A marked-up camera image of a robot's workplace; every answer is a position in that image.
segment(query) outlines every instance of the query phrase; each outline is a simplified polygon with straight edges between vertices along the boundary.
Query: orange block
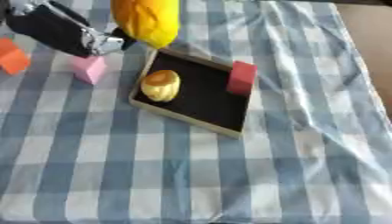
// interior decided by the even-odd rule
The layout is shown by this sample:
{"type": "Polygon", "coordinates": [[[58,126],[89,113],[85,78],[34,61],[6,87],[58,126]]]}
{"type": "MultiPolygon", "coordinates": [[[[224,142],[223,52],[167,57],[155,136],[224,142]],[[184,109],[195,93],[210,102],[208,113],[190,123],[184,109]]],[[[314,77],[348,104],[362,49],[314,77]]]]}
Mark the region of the orange block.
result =
{"type": "Polygon", "coordinates": [[[0,67],[10,75],[25,70],[30,65],[27,55],[8,38],[0,38],[0,67]]]}

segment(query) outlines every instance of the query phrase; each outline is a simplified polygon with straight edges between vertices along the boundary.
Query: yellow object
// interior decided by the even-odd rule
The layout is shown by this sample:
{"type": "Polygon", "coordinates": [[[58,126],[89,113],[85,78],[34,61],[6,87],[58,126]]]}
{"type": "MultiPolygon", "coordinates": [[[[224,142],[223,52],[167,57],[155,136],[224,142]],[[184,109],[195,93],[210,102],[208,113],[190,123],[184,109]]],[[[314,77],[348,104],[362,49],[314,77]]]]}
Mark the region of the yellow object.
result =
{"type": "Polygon", "coordinates": [[[180,84],[176,72],[161,70],[143,78],[142,92],[154,102],[169,102],[179,93],[180,84]]]}
{"type": "Polygon", "coordinates": [[[179,32],[179,0],[112,0],[111,9],[128,35],[157,49],[179,32]]]}

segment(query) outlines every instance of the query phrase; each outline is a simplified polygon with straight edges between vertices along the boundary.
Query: yellow toy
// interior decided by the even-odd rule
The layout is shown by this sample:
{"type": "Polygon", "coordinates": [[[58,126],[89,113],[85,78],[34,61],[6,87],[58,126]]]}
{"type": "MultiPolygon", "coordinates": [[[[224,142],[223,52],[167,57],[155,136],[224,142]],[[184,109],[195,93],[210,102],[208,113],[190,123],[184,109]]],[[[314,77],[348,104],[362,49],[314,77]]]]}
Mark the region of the yellow toy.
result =
{"type": "Polygon", "coordinates": [[[179,32],[179,0],[112,0],[111,9],[125,33],[157,49],[179,32]]]}

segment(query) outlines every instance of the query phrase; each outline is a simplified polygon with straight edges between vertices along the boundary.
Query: floor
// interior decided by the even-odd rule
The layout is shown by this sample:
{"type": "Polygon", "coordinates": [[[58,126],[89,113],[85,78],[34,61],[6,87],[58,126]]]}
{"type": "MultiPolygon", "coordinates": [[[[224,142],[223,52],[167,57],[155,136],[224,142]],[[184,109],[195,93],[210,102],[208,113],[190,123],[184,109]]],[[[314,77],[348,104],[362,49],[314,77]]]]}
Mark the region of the floor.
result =
{"type": "Polygon", "coordinates": [[[392,7],[337,5],[392,118],[392,7]]]}

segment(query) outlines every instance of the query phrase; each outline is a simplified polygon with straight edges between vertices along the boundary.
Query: pink block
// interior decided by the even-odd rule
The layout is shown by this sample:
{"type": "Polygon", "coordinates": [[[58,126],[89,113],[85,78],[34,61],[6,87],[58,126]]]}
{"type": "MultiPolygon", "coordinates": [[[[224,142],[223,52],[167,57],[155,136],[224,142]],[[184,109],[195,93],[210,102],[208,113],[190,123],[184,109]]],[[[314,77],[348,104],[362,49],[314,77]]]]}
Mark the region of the pink block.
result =
{"type": "Polygon", "coordinates": [[[227,91],[236,95],[249,96],[255,81],[257,66],[235,61],[227,84],[227,91]]]}
{"type": "Polygon", "coordinates": [[[72,65],[76,78],[92,85],[100,80],[106,69],[103,57],[89,57],[87,59],[73,57],[72,65]]]}

